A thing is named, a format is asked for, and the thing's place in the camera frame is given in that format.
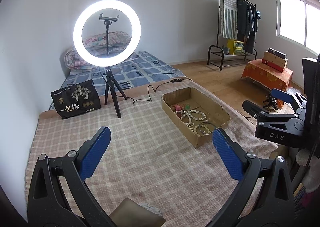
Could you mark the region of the left hand in white glove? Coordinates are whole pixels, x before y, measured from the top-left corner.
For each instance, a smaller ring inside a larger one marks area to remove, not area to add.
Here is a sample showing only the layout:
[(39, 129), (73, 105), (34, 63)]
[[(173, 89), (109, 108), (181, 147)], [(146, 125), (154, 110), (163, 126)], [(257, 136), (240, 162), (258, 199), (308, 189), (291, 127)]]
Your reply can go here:
[(294, 196), (295, 221), (306, 223), (319, 220), (319, 158), (312, 156), (302, 181), (302, 188)]

